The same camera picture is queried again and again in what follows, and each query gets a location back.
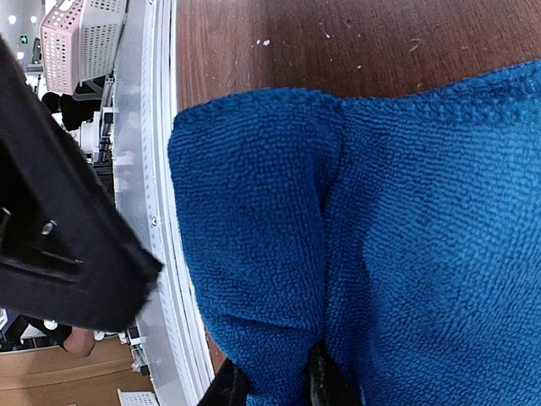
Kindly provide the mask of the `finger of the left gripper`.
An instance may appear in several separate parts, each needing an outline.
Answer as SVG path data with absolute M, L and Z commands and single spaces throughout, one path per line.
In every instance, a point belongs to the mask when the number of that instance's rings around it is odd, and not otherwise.
M 134 323 L 161 268 L 2 46 L 1 306 L 119 332 Z

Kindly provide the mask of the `operator lower hand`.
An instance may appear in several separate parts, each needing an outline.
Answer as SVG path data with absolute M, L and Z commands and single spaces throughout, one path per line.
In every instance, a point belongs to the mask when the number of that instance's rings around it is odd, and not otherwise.
M 96 345 L 94 332 L 83 328 L 73 327 L 69 336 L 63 342 L 63 348 L 70 354 L 87 358 Z

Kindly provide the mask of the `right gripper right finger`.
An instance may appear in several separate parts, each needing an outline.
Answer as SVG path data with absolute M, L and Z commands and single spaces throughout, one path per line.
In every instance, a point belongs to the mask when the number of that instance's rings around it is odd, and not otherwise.
M 330 357 L 324 341 L 309 350 L 307 372 L 309 405 L 361 405 L 336 362 Z

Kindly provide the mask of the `blue towel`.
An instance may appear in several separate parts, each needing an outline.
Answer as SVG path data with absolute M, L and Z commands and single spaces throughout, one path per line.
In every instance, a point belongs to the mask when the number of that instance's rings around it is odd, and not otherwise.
M 199 312 L 250 405 L 540 402 L 540 63 L 402 98 L 265 89 L 168 144 Z

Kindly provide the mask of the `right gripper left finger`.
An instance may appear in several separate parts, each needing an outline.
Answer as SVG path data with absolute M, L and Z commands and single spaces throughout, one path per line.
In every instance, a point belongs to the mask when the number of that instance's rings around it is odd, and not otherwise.
M 248 392 L 248 377 L 230 359 L 226 359 L 198 406 L 245 406 Z

